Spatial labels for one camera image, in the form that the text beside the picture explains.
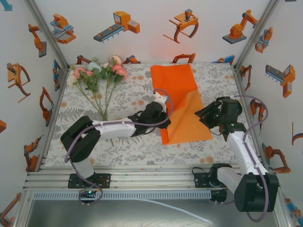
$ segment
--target purple cable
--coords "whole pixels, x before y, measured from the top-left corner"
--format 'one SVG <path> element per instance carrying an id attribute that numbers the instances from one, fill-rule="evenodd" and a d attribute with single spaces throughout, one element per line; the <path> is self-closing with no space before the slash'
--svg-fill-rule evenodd
<path id="1" fill-rule="evenodd" d="M 156 92 L 156 91 L 161 91 L 161 92 L 163 92 L 163 93 L 167 96 L 167 100 L 170 102 L 171 108 L 170 108 L 170 113 L 169 113 L 168 117 L 167 117 L 165 120 L 163 120 L 163 121 L 161 121 L 161 122 L 159 122 L 159 123 L 155 123 L 155 124 L 145 124 L 145 123 L 138 123 L 138 122 L 124 122 L 124 124 L 135 124 L 135 125 L 142 125 L 142 126 L 155 127 L 155 126 L 158 126 L 158 125 L 160 125 L 160 124 L 163 124 L 164 122 L 166 122 L 166 121 L 170 118 L 170 116 L 171 116 L 171 114 L 172 114 L 172 112 L 173 112 L 173 109 L 174 109 L 174 104 L 173 104 L 173 102 L 172 102 L 171 97 L 170 97 L 169 94 L 168 94 L 165 90 L 163 90 L 163 89 L 157 88 L 157 89 L 154 90 L 154 92 Z M 90 185 L 96 187 L 97 189 L 99 189 L 99 190 L 101 191 L 101 196 L 100 196 L 99 198 L 97 198 L 95 201 L 93 201 L 91 204 L 96 203 L 97 201 L 99 201 L 99 200 L 102 198 L 102 196 L 103 196 L 103 191 L 102 191 L 102 189 L 101 189 L 100 186 L 96 185 L 96 184 L 93 183 L 93 182 L 88 181 L 87 179 L 85 179 L 85 178 L 77 171 L 77 169 L 76 169 L 74 163 L 73 163 L 73 162 L 71 161 L 71 159 L 69 158 L 69 157 L 70 157 L 70 153 L 71 153 L 73 147 L 75 146 L 75 144 L 77 143 L 78 139 L 82 136 L 82 134 L 84 134 L 84 133 L 87 132 L 88 130 L 93 129 L 93 128 L 96 128 L 96 127 L 99 127 L 99 126 L 112 125 L 112 124 L 117 124 L 117 123 L 119 123 L 119 122 L 103 122 L 103 124 L 95 124 L 95 125 L 91 125 L 91 126 L 85 128 L 85 129 L 83 129 L 83 130 L 76 136 L 76 138 L 74 139 L 74 141 L 71 143 L 70 148 L 68 149 L 68 151 L 67 151 L 67 153 L 66 153 L 66 155 L 65 155 L 65 158 L 64 158 L 64 162 L 65 162 L 65 163 L 67 163 L 68 161 L 70 161 L 71 166 L 73 167 L 73 169 L 75 170 L 76 174 L 78 175 L 78 177 L 79 177 L 81 180 L 85 181 L 86 183 L 89 183 Z M 78 196 L 78 200 L 79 200 L 80 202 L 82 202 L 82 201 L 81 201 L 81 195 L 82 195 L 82 194 L 83 194 L 83 193 L 80 193 L 79 196 Z"/>
<path id="2" fill-rule="evenodd" d="M 256 166 L 257 163 L 256 163 L 255 159 L 252 157 L 252 153 L 251 153 L 251 151 L 250 151 L 250 149 L 249 149 L 249 147 L 248 147 L 248 145 L 247 145 L 245 139 L 246 139 L 246 137 L 247 137 L 247 134 L 248 134 L 254 127 L 256 127 L 256 126 L 258 126 L 258 125 L 261 125 L 261 124 L 267 119 L 267 117 L 268 117 L 268 108 L 266 107 L 266 105 L 265 105 L 260 99 L 254 97 L 254 96 L 237 95 L 237 96 L 234 96 L 234 97 L 254 98 L 254 99 L 258 100 L 258 101 L 264 106 L 264 109 L 265 109 L 265 111 L 266 111 L 265 117 L 264 117 L 260 122 L 258 122 L 258 123 L 256 123 L 256 124 L 252 125 L 251 127 L 249 127 L 249 128 L 247 129 L 247 131 L 244 133 L 244 136 L 243 136 L 244 146 L 245 146 L 246 150 L 248 151 L 248 154 L 249 154 L 250 159 L 252 160 L 254 166 Z M 261 214 L 261 216 L 260 216 L 259 218 L 254 219 L 254 218 L 250 215 L 249 212 L 247 212 L 247 215 L 248 215 L 248 217 L 250 218 L 250 220 L 252 220 L 253 222 L 260 222 L 260 221 L 263 220 L 263 218 L 266 216 L 266 212 L 267 212 L 268 204 L 269 204 L 269 194 L 268 194 L 268 187 L 267 187 L 267 184 L 266 184 L 266 180 L 265 180 L 265 178 L 264 178 L 264 176 L 263 176 L 263 174 L 262 174 L 260 168 L 259 168 L 259 167 L 256 167 L 256 170 L 257 170 L 257 172 L 259 173 L 259 175 L 260 175 L 260 177 L 261 177 L 261 180 L 262 180 L 262 183 L 263 183 L 263 185 L 264 185 L 264 191 L 265 191 L 265 206 L 264 206 L 263 212 L 262 212 L 262 214 Z"/>

